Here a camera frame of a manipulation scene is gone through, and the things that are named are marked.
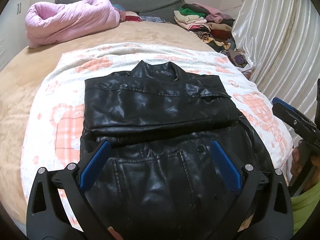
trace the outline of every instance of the snap button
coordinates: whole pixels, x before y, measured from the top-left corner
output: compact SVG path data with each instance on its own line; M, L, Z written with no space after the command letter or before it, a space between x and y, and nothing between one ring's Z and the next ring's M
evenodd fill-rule
M202 145L199 145L197 147L198 152L203 153L204 152L204 147Z

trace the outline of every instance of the metal pin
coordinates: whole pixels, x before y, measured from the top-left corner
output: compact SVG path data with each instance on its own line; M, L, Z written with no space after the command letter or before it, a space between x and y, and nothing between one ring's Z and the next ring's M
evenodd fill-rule
M40 168L39 170L38 170L38 173L39 174L42 174L42 173L44 173L45 172L45 168L44 167L42 167L42 168Z
M247 171L252 171L252 170L253 170L253 166L252 166L251 164L247 164L247 165L245 166L245 169L246 169Z
M275 169L275 172L276 172L276 174L278 174L278 175L281 175L281 174L282 174L281 169Z
M74 170L74 168L76 167L76 165L74 164L74 163L70 163L69 165L68 165L68 170Z

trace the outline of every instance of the green garment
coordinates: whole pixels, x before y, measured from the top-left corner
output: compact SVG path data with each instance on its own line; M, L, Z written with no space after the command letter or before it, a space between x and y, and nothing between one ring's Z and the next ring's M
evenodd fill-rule
M300 196L291 198L293 209L293 233L307 221L320 200L320 182Z
M194 12L193 10L190 10L190 9L188 9L188 8L183 9L182 7L180 7L179 12L180 12L183 16L186 16L186 15L198 15L198 16L200 16L200 17L205 17L205 14L204 14L204 13L196 13L196 12Z

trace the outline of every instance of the white satin curtain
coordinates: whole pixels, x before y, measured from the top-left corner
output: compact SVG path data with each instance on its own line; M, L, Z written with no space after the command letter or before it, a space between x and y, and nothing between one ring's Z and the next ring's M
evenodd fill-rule
M253 63L251 81L311 120L320 76L320 16L310 0L245 0L234 24L239 50ZM294 145L298 136L289 129Z

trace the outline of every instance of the white blanket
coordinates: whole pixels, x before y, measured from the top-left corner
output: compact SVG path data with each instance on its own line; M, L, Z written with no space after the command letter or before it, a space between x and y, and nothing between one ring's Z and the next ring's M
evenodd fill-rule
M187 72L220 76L232 101L261 137L274 166L284 166L292 149L287 128L273 116L268 99L226 56L164 45L105 44L63 54L34 98L21 156L21 180L27 201L40 167L59 170L79 161L84 80L132 70L141 60L153 65L172 61ZM60 195L71 224L80 229L64 192Z

